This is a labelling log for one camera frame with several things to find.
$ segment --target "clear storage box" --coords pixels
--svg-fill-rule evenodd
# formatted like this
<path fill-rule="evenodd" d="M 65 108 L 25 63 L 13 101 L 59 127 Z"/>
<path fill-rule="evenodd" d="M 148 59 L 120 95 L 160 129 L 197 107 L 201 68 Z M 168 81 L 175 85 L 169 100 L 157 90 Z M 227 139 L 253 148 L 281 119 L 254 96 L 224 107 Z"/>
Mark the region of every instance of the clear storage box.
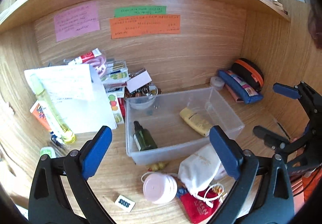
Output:
<path fill-rule="evenodd" d="M 185 107 L 219 125 L 230 139 L 236 139 L 244 124 L 214 88 L 128 98 L 126 100 L 126 153 L 138 165 L 171 161 L 189 156 L 209 143 L 179 115 Z M 158 148 L 138 151 L 134 121 L 149 130 Z"/>

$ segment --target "yellow tube with green cap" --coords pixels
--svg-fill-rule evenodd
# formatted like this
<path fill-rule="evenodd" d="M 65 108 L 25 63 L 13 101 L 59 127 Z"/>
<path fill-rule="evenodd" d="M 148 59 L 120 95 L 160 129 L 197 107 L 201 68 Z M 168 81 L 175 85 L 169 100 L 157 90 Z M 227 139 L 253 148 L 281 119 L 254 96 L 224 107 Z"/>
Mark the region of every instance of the yellow tube with green cap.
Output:
<path fill-rule="evenodd" d="M 30 76 L 30 80 L 32 83 L 32 90 L 35 93 L 36 98 L 39 101 L 39 104 L 47 109 L 47 113 L 50 115 L 51 123 L 55 126 L 55 128 L 62 135 L 62 139 L 65 143 L 73 143 L 76 140 L 76 136 L 73 131 L 68 127 L 65 123 L 64 119 L 59 114 L 58 110 L 54 106 L 48 92 L 46 91 L 44 85 L 41 83 L 36 74 L 32 74 Z"/>

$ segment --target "pink lid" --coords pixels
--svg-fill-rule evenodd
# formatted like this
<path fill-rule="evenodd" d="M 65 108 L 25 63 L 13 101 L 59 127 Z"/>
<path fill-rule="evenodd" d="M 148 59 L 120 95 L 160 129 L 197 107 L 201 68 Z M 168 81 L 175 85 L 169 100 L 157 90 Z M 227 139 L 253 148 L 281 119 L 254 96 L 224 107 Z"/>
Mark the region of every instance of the pink lid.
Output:
<path fill-rule="evenodd" d="M 147 176 L 143 184 L 143 194 L 152 203 L 170 202 L 176 195 L 177 183 L 172 176 L 153 173 Z"/>

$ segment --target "blue pouch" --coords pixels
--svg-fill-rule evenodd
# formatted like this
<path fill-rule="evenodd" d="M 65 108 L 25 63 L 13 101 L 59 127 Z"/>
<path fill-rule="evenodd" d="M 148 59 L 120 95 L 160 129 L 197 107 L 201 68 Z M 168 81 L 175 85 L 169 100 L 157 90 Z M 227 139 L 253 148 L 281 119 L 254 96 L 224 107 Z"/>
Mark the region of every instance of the blue pouch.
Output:
<path fill-rule="evenodd" d="M 254 103 L 263 99 L 263 95 L 256 92 L 247 84 L 241 77 L 234 74 L 232 71 L 219 70 L 218 75 L 231 89 L 242 98 L 245 104 Z"/>

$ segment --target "metal bolt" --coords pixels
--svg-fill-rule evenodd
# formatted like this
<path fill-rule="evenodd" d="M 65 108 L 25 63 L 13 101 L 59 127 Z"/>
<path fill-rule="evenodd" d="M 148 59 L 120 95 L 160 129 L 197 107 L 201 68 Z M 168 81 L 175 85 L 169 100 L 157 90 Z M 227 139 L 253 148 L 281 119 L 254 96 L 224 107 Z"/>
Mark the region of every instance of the metal bolt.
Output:
<path fill-rule="evenodd" d="M 282 160 L 282 156 L 279 155 L 279 154 L 275 154 L 274 155 L 275 159 L 277 159 L 278 161 L 281 161 Z"/>
<path fill-rule="evenodd" d="M 70 156 L 75 157 L 78 154 L 78 150 L 72 150 L 69 154 Z"/>
<path fill-rule="evenodd" d="M 47 155 L 47 154 L 44 154 L 44 155 L 42 155 L 42 156 L 40 157 L 40 159 L 41 159 L 42 161 L 45 161 L 47 158 L 48 158 L 48 155 Z"/>
<path fill-rule="evenodd" d="M 252 152 L 250 150 L 244 150 L 243 153 L 247 157 L 250 157 L 252 155 Z"/>

